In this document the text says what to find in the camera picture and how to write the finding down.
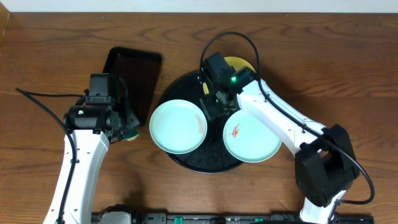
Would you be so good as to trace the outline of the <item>green and yellow sponge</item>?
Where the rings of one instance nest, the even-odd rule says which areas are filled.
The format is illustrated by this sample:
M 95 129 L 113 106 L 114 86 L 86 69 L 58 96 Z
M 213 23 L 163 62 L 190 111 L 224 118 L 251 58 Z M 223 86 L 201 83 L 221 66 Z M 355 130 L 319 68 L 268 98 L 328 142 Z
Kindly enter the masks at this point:
M 133 141 L 135 140 L 135 138 L 137 138 L 139 135 L 139 131 L 136 127 L 132 128 L 132 129 L 126 129 L 123 132 L 123 140 L 124 141 Z

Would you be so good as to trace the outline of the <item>yellow plate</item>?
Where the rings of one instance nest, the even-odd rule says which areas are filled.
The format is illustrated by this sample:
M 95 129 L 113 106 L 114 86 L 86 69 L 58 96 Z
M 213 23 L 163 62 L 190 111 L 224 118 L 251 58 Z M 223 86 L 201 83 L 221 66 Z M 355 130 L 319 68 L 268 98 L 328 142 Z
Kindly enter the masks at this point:
M 249 62 L 239 57 L 225 57 L 225 60 L 236 70 L 231 78 L 230 86 L 234 85 L 236 88 L 240 88 L 242 92 L 246 85 L 256 79 L 256 71 Z

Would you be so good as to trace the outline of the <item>light green plate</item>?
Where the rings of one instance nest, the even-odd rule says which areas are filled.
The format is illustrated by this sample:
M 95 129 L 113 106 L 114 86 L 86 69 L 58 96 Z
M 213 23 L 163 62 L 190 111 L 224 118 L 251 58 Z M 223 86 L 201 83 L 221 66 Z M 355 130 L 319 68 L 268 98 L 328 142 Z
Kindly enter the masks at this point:
M 265 125 L 243 110 L 228 118 L 223 128 L 223 142 L 233 157 L 250 163 L 271 158 L 282 144 Z
M 206 138 L 208 122 L 199 107 L 187 100 L 170 100 L 158 106 L 150 117 L 149 131 L 163 151 L 186 154 Z

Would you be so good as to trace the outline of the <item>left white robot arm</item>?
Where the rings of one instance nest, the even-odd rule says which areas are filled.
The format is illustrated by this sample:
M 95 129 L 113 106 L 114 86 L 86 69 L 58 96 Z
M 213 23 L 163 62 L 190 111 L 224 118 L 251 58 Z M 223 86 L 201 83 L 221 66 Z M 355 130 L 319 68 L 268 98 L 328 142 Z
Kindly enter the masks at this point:
M 93 201 L 103 159 L 113 142 L 138 135 L 139 121 L 130 102 L 105 103 L 88 96 L 64 116 L 62 168 L 45 223 L 91 223 Z

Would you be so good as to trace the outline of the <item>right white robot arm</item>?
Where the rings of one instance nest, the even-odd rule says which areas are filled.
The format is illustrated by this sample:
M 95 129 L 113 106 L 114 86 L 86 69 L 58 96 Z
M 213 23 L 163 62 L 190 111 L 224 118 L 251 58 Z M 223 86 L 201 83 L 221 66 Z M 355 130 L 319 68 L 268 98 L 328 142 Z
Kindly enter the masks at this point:
M 361 172 L 347 131 L 308 119 L 248 67 L 203 65 L 200 79 L 223 111 L 236 108 L 249 114 L 294 155 L 296 184 L 305 196 L 300 219 L 331 223 L 336 206 Z

